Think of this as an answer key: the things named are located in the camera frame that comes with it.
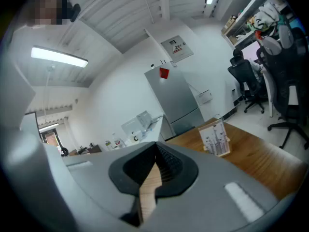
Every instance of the person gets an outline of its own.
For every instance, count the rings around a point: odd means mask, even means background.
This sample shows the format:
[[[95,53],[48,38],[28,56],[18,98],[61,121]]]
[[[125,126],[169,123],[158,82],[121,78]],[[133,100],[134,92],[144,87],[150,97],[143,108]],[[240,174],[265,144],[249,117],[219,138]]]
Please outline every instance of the person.
[[[242,53],[241,50],[235,49],[233,51],[233,56],[234,57],[240,56],[240,57],[243,58],[243,53]],[[260,64],[258,64],[256,62],[252,61],[251,59],[248,59],[248,61],[251,64],[251,67],[252,67],[252,70],[253,70],[253,73],[254,73],[254,76],[255,76],[256,80],[259,83],[262,83],[263,78],[262,78],[261,70],[262,70],[263,65],[260,65]]]

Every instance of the ceiling pipe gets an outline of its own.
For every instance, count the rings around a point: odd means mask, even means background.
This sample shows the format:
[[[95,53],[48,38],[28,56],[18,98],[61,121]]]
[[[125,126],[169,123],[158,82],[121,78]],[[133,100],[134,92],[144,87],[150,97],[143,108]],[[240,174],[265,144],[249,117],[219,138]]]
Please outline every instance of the ceiling pipe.
[[[152,21],[152,22],[153,22],[153,24],[154,24],[153,15],[151,14],[151,11],[150,11],[150,7],[149,7],[149,4],[148,4],[148,1],[147,1],[147,0],[145,0],[145,1],[146,1],[146,4],[147,4],[147,7],[148,7],[148,10],[149,10],[149,13],[150,13],[151,21]]]

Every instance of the red magnet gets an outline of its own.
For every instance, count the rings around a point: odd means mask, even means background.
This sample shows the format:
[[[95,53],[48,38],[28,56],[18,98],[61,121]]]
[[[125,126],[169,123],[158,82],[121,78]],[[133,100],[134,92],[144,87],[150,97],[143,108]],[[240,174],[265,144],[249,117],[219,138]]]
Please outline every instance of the red magnet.
[[[167,79],[168,76],[169,76],[169,70],[164,69],[164,68],[160,68],[160,77]]]

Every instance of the cardboard box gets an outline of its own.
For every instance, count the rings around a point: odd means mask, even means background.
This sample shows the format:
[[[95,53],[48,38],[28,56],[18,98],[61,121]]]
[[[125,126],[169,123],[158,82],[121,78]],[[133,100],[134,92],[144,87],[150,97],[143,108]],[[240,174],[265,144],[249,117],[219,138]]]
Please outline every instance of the cardboard box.
[[[234,36],[230,36],[230,37],[228,37],[229,38],[229,40],[232,42],[232,44],[236,44],[237,43],[237,38],[236,37],[234,37]]]
[[[235,19],[230,18],[230,19],[227,21],[226,25],[222,28],[221,32],[222,32],[222,33],[225,33],[225,32],[233,25],[234,22],[235,22]]]

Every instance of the silver refrigerator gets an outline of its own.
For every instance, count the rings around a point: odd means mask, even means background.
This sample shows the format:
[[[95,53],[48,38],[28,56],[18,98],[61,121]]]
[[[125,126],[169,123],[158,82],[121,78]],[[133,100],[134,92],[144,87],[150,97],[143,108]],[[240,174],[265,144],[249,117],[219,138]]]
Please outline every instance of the silver refrigerator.
[[[168,78],[160,76],[160,67],[169,70]],[[165,63],[145,73],[176,135],[204,123],[202,113],[183,74],[171,63]]]

